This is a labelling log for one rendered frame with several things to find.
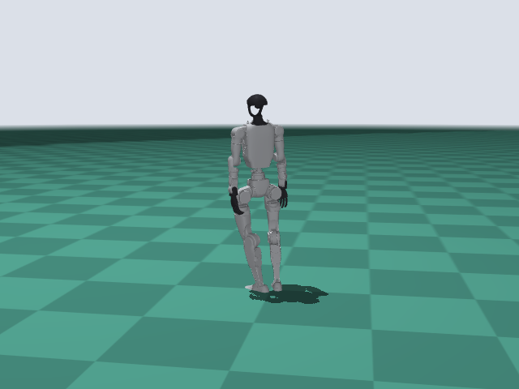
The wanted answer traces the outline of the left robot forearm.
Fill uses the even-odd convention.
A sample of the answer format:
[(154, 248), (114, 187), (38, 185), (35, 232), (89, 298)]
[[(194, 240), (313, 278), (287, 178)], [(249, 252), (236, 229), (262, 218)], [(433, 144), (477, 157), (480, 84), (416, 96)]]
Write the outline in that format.
[(238, 168), (234, 167), (233, 158), (230, 156), (228, 158), (228, 167), (229, 167), (229, 188), (228, 191), (233, 194), (232, 188), (235, 186), (238, 190)]

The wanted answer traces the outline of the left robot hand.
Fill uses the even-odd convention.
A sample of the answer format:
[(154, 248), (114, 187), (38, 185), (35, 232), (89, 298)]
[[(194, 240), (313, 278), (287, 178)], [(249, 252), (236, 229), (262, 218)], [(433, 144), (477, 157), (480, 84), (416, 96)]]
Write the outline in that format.
[(236, 198), (236, 195), (238, 195), (238, 190), (237, 190), (237, 187), (233, 187), (232, 188), (232, 192), (233, 194), (229, 193), (229, 196), (231, 196), (231, 205), (233, 207), (233, 210), (235, 213), (237, 213), (238, 215), (242, 215), (244, 212), (241, 212), (239, 207), (238, 207), (238, 200)]

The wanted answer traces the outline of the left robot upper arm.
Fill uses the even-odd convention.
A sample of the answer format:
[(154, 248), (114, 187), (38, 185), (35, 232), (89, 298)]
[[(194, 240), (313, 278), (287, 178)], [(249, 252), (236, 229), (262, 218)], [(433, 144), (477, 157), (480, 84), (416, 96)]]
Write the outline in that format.
[(241, 164), (240, 152), (242, 147), (242, 138), (246, 134), (246, 126), (235, 127), (231, 131), (231, 153), (234, 166)]

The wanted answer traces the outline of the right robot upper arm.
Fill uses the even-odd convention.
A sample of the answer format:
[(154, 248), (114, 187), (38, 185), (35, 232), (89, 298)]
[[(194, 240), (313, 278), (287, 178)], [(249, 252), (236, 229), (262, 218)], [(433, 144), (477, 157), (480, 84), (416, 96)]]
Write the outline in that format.
[(284, 153), (284, 128), (280, 125), (273, 124), (275, 128), (275, 139), (274, 145), (276, 152), (274, 152), (273, 160), (276, 162), (283, 161), (285, 159)]

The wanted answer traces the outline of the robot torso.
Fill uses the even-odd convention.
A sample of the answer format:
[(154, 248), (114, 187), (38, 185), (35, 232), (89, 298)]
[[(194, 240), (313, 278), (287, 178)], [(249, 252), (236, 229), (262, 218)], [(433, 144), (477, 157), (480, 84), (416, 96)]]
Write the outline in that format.
[(251, 178), (247, 185), (251, 187), (251, 198), (260, 198), (269, 195), (270, 182), (265, 178), (262, 168), (270, 166), (274, 155), (275, 128), (271, 122), (267, 125), (256, 126), (247, 121), (246, 134), (242, 138), (242, 156), (246, 166), (251, 169)]

